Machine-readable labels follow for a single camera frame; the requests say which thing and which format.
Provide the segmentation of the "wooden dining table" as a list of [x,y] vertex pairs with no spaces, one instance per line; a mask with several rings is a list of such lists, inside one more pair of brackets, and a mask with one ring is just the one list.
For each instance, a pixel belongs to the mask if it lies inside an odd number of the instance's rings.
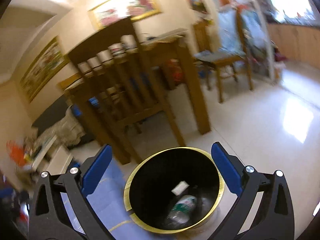
[[[193,58],[185,40],[187,30],[180,28],[165,33],[151,41],[141,43],[146,55],[150,61],[150,66],[159,80],[167,96],[168,90],[173,90],[176,85],[167,62],[176,59],[182,72],[182,81],[185,83],[189,100],[191,102],[197,128],[201,134],[206,134],[211,130],[207,107],[200,86],[197,70]],[[78,73],[61,81],[58,86],[64,92],[65,96],[71,100],[66,93],[69,86],[75,86],[80,83]]]

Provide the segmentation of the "chair with blue cloth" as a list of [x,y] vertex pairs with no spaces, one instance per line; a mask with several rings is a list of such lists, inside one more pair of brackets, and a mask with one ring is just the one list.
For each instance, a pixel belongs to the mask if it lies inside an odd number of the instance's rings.
[[204,66],[207,89],[211,90],[209,73],[216,73],[216,85],[219,103],[223,103],[222,80],[232,77],[238,81],[235,63],[241,61],[248,78],[249,89],[253,90],[251,67],[248,61],[247,44],[244,33],[244,22],[241,16],[241,7],[225,10],[219,13],[220,47],[213,51],[209,44],[208,25],[201,20],[193,25],[194,34],[199,52],[194,55],[196,61]]

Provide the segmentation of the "white coffee table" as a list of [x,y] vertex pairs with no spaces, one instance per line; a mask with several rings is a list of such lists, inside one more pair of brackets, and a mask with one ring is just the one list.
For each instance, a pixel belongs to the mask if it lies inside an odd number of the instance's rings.
[[37,173],[47,171],[51,175],[63,174],[72,159],[67,147],[55,135],[43,145],[31,165],[31,170]]

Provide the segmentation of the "green white medicine box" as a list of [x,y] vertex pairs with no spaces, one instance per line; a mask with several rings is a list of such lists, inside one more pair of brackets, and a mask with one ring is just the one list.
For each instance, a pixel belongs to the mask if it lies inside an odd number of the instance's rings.
[[172,193],[176,196],[180,196],[188,187],[188,183],[185,181],[180,181],[178,185],[172,189]]

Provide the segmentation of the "near wooden dining chair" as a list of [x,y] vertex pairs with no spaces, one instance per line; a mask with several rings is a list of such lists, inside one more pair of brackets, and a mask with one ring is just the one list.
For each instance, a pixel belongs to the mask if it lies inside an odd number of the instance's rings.
[[91,35],[68,53],[80,83],[65,91],[96,140],[112,147],[116,159],[128,164],[142,159],[125,130],[164,112],[179,146],[185,140],[168,98],[150,66],[130,17]]

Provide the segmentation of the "horses framed painting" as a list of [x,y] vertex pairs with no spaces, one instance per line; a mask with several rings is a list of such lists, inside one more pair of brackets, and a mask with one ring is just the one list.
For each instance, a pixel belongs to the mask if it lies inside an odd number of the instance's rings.
[[62,52],[59,37],[54,37],[35,57],[20,85],[29,102],[67,64],[69,59]]

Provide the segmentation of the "white lace sofa cover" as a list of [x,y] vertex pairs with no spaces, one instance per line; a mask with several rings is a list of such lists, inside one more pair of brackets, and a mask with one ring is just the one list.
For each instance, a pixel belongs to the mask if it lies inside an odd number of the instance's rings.
[[65,112],[65,116],[47,128],[35,141],[35,146],[43,145],[53,136],[57,136],[59,141],[67,147],[76,146],[80,143],[81,138],[85,135],[84,128],[73,115],[71,106]]

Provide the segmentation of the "clear plastic water bottle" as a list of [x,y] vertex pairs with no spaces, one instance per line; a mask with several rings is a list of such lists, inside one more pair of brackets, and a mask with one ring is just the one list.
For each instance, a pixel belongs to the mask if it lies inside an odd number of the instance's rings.
[[191,216],[197,206],[197,198],[192,195],[184,195],[173,206],[165,218],[163,225],[168,230],[185,228],[191,220]]

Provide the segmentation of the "peony framed painting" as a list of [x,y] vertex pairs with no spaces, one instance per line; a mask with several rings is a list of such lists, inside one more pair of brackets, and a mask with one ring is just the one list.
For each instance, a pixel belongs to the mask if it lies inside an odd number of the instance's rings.
[[156,0],[107,0],[90,9],[88,15],[96,29],[103,29],[123,18],[136,22],[161,12]]

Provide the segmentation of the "dark grey sofa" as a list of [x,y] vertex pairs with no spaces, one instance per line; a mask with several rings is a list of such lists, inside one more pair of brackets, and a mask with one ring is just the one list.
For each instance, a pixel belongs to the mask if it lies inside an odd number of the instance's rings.
[[94,135],[85,127],[84,122],[81,120],[82,114],[77,106],[74,106],[67,102],[67,98],[62,95],[57,100],[55,100],[44,112],[32,123],[32,127],[37,129],[37,137],[39,137],[47,128],[61,120],[65,116],[67,108],[71,106],[73,115],[80,122],[81,126],[84,128],[85,135],[81,138],[78,145],[67,147],[68,149],[73,149],[78,146],[84,145],[86,143],[95,140]]

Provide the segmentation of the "black gold trash bin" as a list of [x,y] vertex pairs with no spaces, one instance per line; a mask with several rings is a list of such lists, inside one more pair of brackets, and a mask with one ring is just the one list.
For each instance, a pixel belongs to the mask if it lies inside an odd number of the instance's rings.
[[224,189],[208,152],[170,148],[148,157],[130,174],[124,206],[144,230],[172,235],[204,225],[214,215]]

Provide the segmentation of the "blue striped tablecloth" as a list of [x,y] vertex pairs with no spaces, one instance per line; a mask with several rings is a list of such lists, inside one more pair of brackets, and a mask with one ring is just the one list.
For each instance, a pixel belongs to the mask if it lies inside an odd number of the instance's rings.
[[148,232],[135,224],[123,201],[125,180],[115,159],[111,161],[95,191],[87,200],[101,222],[116,239],[176,239],[173,235]]

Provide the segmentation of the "orange plastic bag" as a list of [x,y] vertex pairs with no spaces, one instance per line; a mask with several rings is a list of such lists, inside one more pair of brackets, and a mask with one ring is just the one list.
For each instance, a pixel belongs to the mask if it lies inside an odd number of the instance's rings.
[[24,149],[15,141],[9,140],[6,148],[10,159],[19,167],[23,167],[27,162],[24,158]]

